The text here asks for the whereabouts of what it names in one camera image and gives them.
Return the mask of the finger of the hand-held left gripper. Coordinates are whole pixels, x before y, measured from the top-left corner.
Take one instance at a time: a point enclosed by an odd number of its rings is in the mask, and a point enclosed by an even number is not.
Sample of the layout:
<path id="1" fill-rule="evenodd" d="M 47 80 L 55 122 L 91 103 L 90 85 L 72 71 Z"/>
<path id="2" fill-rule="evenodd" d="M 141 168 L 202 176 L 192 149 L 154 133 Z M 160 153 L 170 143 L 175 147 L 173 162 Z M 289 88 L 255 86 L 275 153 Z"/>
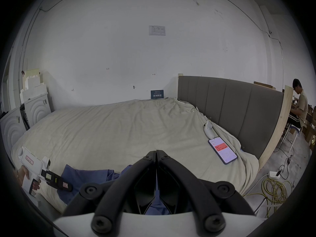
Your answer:
<path id="1" fill-rule="evenodd" d="M 72 192 L 73 186 L 72 184 L 66 182 L 61 176 L 49 171 L 49 170 L 42 170 L 41 177 L 44 178 L 46 183 L 60 191 Z"/>

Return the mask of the person's left hand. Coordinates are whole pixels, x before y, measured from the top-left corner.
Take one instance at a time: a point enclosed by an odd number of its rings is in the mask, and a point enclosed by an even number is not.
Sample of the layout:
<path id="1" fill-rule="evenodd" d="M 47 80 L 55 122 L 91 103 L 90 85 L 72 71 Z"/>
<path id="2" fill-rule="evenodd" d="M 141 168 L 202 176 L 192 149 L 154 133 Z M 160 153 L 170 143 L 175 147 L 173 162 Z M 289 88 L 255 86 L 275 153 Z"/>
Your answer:
<path id="1" fill-rule="evenodd" d="M 30 179 L 29 171 L 24 165 L 22 165 L 16 171 L 16 176 L 17 176 L 17 179 L 18 179 L 19 186 L 21 186 L 21 187 L 22 187 L 22 183 L 23 183 L 24 177 L 26 177 L 28 180 Z M 40 182 L 33 181 L 32 189 L 35 190 L 35 191 L 39 190 L 40 189 Z"/>

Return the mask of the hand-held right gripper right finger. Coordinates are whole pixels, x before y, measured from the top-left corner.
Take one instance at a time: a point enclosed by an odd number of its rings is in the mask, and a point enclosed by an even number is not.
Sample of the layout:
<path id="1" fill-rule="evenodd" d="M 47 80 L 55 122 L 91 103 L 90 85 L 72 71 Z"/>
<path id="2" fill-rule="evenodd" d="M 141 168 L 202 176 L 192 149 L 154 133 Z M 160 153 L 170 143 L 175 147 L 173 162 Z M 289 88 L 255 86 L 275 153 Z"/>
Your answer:
<path id="1" fill-rule="evenodd" d="M 223 212 L 255 216 L 233 184 L 198 179 L 162 150 L 157 150 L 157 183 L 171 214 L 193 212 L 198 235 L 219 235 L 227 226 Z"/>

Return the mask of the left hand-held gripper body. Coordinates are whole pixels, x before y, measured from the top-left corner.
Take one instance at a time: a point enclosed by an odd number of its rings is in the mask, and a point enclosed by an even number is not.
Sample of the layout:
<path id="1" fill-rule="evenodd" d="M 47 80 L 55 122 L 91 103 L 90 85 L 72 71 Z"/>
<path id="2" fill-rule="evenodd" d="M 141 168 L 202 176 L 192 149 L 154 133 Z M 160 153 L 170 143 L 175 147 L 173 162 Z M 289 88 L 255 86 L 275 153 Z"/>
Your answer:
<path id="1" fill-rule="evenodd" d="M 51 163 L 50 159 L 45 156 L 40 160 L 26 147 L 21 147 L 19 149 L 18 158 L 22 165 L 28 170 L 28 177 L 27 175 L 23 177 L 22 188 L 26 194 L 34 196 L 35 192 L 33 192 L 33 184 L 40 180 L 46 180 L 46 173 L 49 171 Z"/>

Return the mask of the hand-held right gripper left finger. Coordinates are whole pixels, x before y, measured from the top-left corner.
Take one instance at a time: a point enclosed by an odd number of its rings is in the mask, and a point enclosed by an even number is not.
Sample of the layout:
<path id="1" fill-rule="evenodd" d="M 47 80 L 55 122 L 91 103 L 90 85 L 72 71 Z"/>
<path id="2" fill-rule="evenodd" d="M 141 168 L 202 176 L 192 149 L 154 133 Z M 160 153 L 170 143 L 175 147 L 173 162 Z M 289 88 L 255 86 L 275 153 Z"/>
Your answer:
<path id="1" fill-rule="evenodd" d="M 63 217 L 94 213 L 95 234 L 119 234 L 123 211 L 145 214 L 156 190 L 156 151 L 149 152 L 119 178 L 106 183 L 85 183 L 63 212 Z"/>

